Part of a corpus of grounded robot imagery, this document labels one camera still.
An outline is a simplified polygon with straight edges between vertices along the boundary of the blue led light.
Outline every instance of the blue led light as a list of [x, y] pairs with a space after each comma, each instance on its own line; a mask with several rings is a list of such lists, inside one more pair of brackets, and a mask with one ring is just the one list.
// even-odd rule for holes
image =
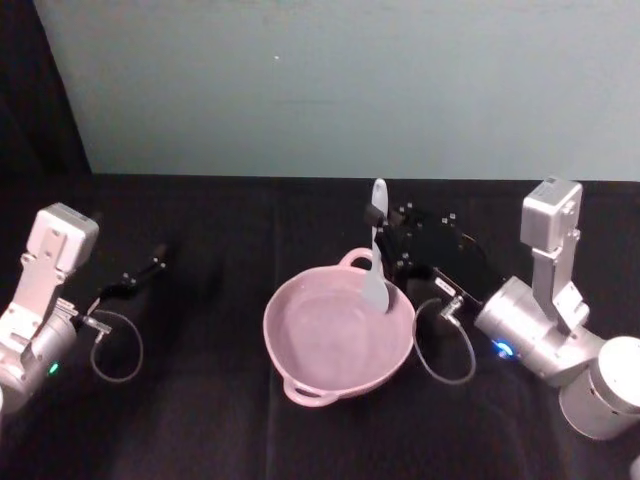
[[499, 353], [498, 355], [502, 358], [513, 357], [513, 348], [507, 345], [504, 342], [493, 342], [493, 344], [498, 347]]

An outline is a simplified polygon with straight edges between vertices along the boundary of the bowl handle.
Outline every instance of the bowl handle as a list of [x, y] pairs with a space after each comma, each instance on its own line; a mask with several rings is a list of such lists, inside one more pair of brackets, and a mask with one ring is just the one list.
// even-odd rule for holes
[[340, 398], [336, 393], [321, 390], [311, 391], [291, 378], [284, 379], [283, 388], [284, 393], [292, 402], [303, 407], [326, 407]]
[[340, 260], [340, 263], [338, 265], [343, 267], [350, 267], [351, 265], [353, 265], [353, 262], [355, 262], [359, 258], [364, 258], [365, 260], [371, 261], [373, 259], [373, 254], [371, 253], [371, 249], [370, 248], [354, 248], [350, 252], [347, 252], [347, 254], [342, 258], [342, 260]]

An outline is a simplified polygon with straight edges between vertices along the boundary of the wall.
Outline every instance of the wall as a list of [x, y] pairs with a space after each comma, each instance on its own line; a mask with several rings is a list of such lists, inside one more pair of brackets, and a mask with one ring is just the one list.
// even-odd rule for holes
[[98, 172], [640, 180], [636, 0], [37, 0]]

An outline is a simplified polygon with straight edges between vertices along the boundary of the black fabric surface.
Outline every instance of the black fabric surface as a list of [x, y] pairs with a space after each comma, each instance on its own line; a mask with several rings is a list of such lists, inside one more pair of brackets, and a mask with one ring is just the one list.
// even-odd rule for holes
[[33, 0], [0, 2], [0, 175], [90, 173]]
[[[505, 274], [527, 281], [522, 198], [537, 182], [389, 181], [392, 203], [454, 212]], [[640, 428], [593, 442], [564, 421], [557, 392], [497, 358], [470, 332], [477, 377], [436, 383], [411, 355], [381, 388], [317, 410], [290, 402], [262, 337], [270, 296], [291, 276], [366, 246], [365, 180], [97, 176], [0, 181], [0, 305], [20, 275], [38, 209], [61, 201], [103, 214], [90, 262], [65, 290], [86, 301], [166, 239], [176, 262], [130, 315], [146, 361], [111, 386], [88, 367], [84, 332], [58, 375], [5, 419], [0, 478], [627, 479]], [[599, 335], [640, 336], [640, 187], [585, 183], [575, 282]], [[123, 330], [112, 352], [131, 361]]]

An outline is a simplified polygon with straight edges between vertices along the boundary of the cable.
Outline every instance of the cable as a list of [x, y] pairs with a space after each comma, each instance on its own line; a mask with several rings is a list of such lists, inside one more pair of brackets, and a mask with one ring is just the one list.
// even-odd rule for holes
[[102, 339], [104, 338], [102, 335], [98, 335], [96, 337], [96, 341], [93, 345], [93, 348], [91, 349], [91, 355], [89, 357], [89, 360], [91, 362], [91, 368], [93, 369], [93, 371], [95, 372], [96, 375], [98, 375], [101, 379], [103, 379], [106, 382], [109, 383], [126, 383], [130, 380], [133, 380], [133, 378], [138, 375], [138, 373], [140, 373], [140, 370], [142, 369], [142, 363], [144, 361], [144, 343], [142, 341], [142, 336], [140, 335], [140, 332], [138, 331], [138, 328], [133, 324], [133, 322], [131, 320], [129, 320], [127, 317], [125, 317], [124, 315], [121, 315], [119, 313], [116, 312], [112, 312], [110, 310], [96, 310], [95, 308], [97, 307], [97, 304], [94, 303], [94, 305], [92, 305], [92, 308], [89, 309], [89, 312], [95, 312], [95, 313], [100, 313], [100, 314], [105, 314], [105, 315], [112, 315], [116, 318], [119, 318], [120, 320], [123, 320], [125, 323], [127, 323], [132, 329], [133, 329], [133, 333], [135, 333], [136, 335], [136, 339], [138, 340], [138, 345], [140, 347], [140, 357], [138, 359], [138, 364], [136, 365], [136, 368], [133, 370], [133, 372], [131, 372], [129, 375], [127, 375], [126, 377], [121, 377], [121, 378], [115, 378], [115, 377], [110, 377], [109, 375], [106, 375], [105, 373], [102, 372], [102, 370], [100, 370], [100, 368], [98, 368], [98, 365], [96, 364], [96, 353], [98, 351], [98, 346], [100, 345]]
[[441, 375], [438, 375], [427, 363], [427, 361], [424, 359], [424, 356], [422, 355], [422, 352], [420, 351], [420, 347], [418, 346], [418, 338], [416, 336], [417, 333], [417, 324], [418, 324], [418, 318], [420, 317], [420, 314], [422, 313], [422, 310], [426, 307], [428, 307], [429, 305], [431, 305], [432, 302], [439, 302], [440, 300], [437, 298], [431, 298], [425, 302], [422, 303], [422, 305], [420, 305], [420, 307], [418, 308], [418, 310], [416, 310], [416, 315], [415, 315], [415, 321], [416, 321], [416, 329], [414, 330], [413, 333], [413, 347], [416, 351], [416, 353], [418, 354], [418, 357], [420, 358], [420, 361], [422, 362], [422, 365], [424, 366], [424, 368], [427, 370], [427, 372], [429, 372], [429, 374], [435, 378], [436, 380], [438, 380], [439, 382], [445, 383], [447, 385], [452, 385], [452, 386], [459, 386], [459, 385], [464, 385], [465, 383], [468, 383], [469, 381], [471, 381], [471, 379], [475, 376], [476, 374], [476, 352], [473, 349], [473, 345], [471, 344], [471, 340], [469, 339], [469, 335], [467, 335], [467, 332], [464, 330], [464, 327], [460, 324], [460, 322], [458, 320], [456, 320], [454, 317], [452, 316], [447, 316], [445, 317], [447, 320], [449, 320], [451, 323], [453, 323], [453, 325], [460, 331], [460, 334], [462, 335], [462, 338], [464, 339], [464, 342], [467, 345], [467, 349], [469, 351], [469, 360], [471, 362], [471, 366], [469, 368], [469, 372], [462, 378], [457, 378], [457, 379], [450, 379], [450, 378], [445, 378]]

